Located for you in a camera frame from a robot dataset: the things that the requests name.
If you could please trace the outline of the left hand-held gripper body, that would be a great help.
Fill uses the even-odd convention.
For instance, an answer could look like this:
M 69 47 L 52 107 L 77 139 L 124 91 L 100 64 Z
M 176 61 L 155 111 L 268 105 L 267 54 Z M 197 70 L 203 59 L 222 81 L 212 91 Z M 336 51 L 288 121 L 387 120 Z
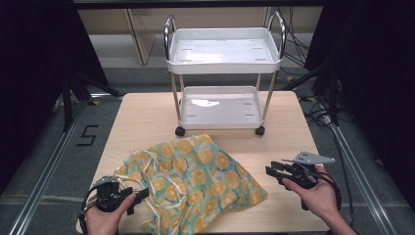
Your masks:
M 97 207 L 103 212 L 114 212 L 133 193 L 131 187 L 119 189 L 116 176 L 103 176 L 93 186 L 97 189 Z

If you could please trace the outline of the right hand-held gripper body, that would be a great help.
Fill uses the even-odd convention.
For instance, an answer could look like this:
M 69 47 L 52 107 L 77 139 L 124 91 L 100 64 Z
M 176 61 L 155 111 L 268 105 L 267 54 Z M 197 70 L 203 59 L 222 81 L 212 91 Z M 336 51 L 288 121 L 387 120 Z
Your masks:
M 301 151 L 292 160 L 285 160 L 283 167 L 290 174 L 289 178 L 292 181 L 304 189 L 310 189 L 317 184 L 319 179 L 319 173 L 315 166 L 333 164 L 334 162 L 333 158 Z

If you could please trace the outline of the lemon print fabric bag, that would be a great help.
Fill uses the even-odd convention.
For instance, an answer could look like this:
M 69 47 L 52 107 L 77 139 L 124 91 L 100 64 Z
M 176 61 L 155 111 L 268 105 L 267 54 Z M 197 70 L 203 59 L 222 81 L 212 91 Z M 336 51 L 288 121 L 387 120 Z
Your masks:
M 267 199 L 249 172 L 207 134 L 135 150 L 115 176 L 149 190 L 143 225 L 153 235 L 194 235 L 227 212 Z

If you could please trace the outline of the white two-tier trolley cart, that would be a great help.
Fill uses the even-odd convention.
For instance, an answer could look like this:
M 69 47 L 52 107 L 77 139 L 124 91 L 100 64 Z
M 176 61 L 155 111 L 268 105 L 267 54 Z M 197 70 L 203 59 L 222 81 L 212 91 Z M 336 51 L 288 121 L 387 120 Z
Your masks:
M 252 129 L 264 123 L 283 59 L 286 23 L 274 13 L 266 27 L 181 28 L 168 16 L 163 29 L 164 52 L 170 74 L 178 126 L 188 130 Z M 186 86 L 185 74 L 272 75 L 266 101 L 259 86 Z

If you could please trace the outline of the person's left hand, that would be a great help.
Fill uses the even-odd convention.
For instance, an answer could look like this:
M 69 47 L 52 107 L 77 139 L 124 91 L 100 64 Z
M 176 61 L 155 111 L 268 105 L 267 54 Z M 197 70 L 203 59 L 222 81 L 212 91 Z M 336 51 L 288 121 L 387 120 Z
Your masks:
M 96 206 L 88 209 L 85 214 L 88 234 L 116 235 L 122 216 L 130 208 L 134 200 L 135 195 L 129 195 L 113 212 L 100 211 Z

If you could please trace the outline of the person's right hand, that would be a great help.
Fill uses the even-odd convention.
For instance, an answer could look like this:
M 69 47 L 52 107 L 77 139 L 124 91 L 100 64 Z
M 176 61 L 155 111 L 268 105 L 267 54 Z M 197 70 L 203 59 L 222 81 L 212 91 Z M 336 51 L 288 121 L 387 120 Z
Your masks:
M 298 194 L 308 209 L 320 217 L 329 227 L 332 223 L 336 224 L 343 220 L 337 207 L 335 191 L 327 181 L 320 179 L 311 189 L 304 189 L 287 178 L 284 178 L 282 182 Z

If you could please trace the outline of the black metal stand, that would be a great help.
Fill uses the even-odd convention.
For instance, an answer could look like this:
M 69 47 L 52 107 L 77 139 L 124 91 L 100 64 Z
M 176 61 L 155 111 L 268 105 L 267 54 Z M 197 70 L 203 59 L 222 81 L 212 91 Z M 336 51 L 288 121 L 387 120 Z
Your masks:
M 76 70 L 68 71 L 62 79 L 62 97 L 65 111 L 64 131 L 68 131 L 73 123 L 70 94 L 73 93 L 79 101 L 88 101 L 92 97 L 92 94 L 88 91 L 87 85 L 95 86 L 115 97 L 123 96 L 123 93 L 111 88 L 108 84 L 99 82 L 82 72 Z
M 323 62 L 315 69 L 309 71 L 305 75 L 283 87 L 284 91 L 293 90 L 294 88 L 304 84 L 316 76 L 316 80 L 312 87 L 312 93 L 320 96 L 325 91 L 329 92 L 329 115 L 331 117 L 332 124 L 338 126 L 338 112 L 337 112 L 337 75 L 335 71 L 335 59 L 333 56 L 327 56 Z

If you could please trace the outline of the dark curtain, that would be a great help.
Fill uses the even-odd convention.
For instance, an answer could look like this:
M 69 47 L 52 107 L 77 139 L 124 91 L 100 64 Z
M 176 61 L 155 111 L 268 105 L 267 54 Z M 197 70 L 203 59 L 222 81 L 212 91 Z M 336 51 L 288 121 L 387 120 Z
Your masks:
M 415 0 L 325 0 L 308 69 L 323 61 L 351 16 L 338 78 L 361 130 L 415 207 Z
M 78 74 L 108 83 L 73 0 L 0 0 L 0 194 Z

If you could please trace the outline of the beige wooden cabinet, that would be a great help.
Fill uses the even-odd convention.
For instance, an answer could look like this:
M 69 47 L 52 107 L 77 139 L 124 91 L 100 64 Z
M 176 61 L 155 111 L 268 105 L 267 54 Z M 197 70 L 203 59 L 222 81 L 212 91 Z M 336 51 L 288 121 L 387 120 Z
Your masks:
M 288 67 L 305 62 L 322 9 L 320 7 L 110 9 L 79 12 L 101 65 L 105 68 L 160 68 L 166 17 L 179 28 L 264 26 L 278 11 L 289 26 Z

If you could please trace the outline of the aluminium floor rail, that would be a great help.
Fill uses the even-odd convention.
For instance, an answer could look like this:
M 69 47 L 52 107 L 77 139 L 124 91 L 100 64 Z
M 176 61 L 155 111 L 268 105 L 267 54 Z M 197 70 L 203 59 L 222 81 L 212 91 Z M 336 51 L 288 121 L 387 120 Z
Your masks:
M 382 235 L 398 235 L 395 226 L 393 225 L 387 211 L 382 205 L 379 197 L 376 195 L 367 177 L 365 176 L 362 167 L 355 158 L 354 153 L 349 147 L 346 138 L 344 137 L 338 125 L 335 125 L 335 120 L 332 115 L 325 115 L 325 120 L 328 122 L 329 129 L 332 131 L 338 146 L 341 150 L 343 159 L 350 171 L 350 174 L 359 189 L 359 192 L 364 199 L 368 210 L 372 214 Z
M 100 101 L 99 106 L 91 101 Z M 52 114 L 6 191 L 0 195 L 0 235 L 80 235 L 81 203 L 107 143 L 119 97 L 72 100 L 73 123 L 64 131 L 64 104 Z

